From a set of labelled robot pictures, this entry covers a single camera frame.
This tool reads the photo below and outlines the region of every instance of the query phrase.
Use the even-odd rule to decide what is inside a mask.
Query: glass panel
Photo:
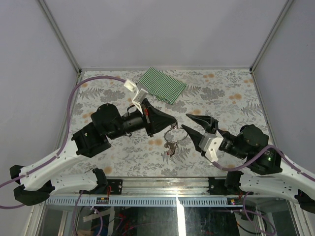
[[[296,236],[287,201],[274,198],[248,198],[247,209],[261,213],[277,229],[277,236]],[[101,236],[250,236],[261,235],[240,212],[219,207],[96,207],[103,220]],[[47,206],[43,220],[44,236],[72,236],[72,206]],[[271,226],[251,216],[262,230]],[[100,218],[90,207],[78,207],[75,227],[78,236],[95,236]]]

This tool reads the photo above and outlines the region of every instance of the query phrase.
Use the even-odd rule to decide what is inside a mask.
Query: keys
[[[175,154],[176,148],[178,147],[178,142],[169,142],[167,141],[164,145],[165,148],[169,148],[167,155],[172,157]]]

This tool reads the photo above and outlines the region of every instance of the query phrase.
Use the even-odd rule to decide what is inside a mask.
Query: green striped cloth
[[[139,83],[144,85],[148,93],[155,96],[157,100],[171,105],[187,86],[187,84],[165,75],[153,67],[144,73]]]

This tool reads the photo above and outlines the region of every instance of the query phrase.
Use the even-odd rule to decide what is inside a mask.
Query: gray wall
[[[75,72],[35,0],[0,1],[0,181],[51,153]],[[18,204],[13,183],[0,205]],[[20,236],[30,207],[0,210],[0,235]]]
[[[286,0],[46,0],[82,68],[250,67]]]
[[[315,1],[297,0],[255,75],[279,147],[315,173]],[[310,214],[315,225],[315,215]]]

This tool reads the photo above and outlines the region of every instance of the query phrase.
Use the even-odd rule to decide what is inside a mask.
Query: floral table surface
[[[201,126],[185,116],[213,116],[219,120],[219,128],[232,134],[239,133],[245,124],[255,124],[268,134],[261,105],[248,70],[165,70],[178,80],[187,83],[187,88],[173,105],[155,100],[148,95],[150,103],[159,110],[203,133]],[[83,79],[110,75],[137,82],[144,71],[85,71]],[[104,103],[113,103],[121,115],[131,105],[131,94],[123,84],[113,80],[94,80],[80,88],[71,120],[71,134],[91,122],[91,114]],[[99,155],[78,163],[64,171],[65,174],[82,173],[90,168],[102,168],[112,177],[217,177],[226,172],[216,169],[195,151],[189,137],[180,142],[175,155],[169,157],[164,148],[164,132],[153,138],[144,130],[134,132],[132,137],[109,140],[112,147]],[[219,152],[219,163],[235,167],[243,163],[235,157]]]

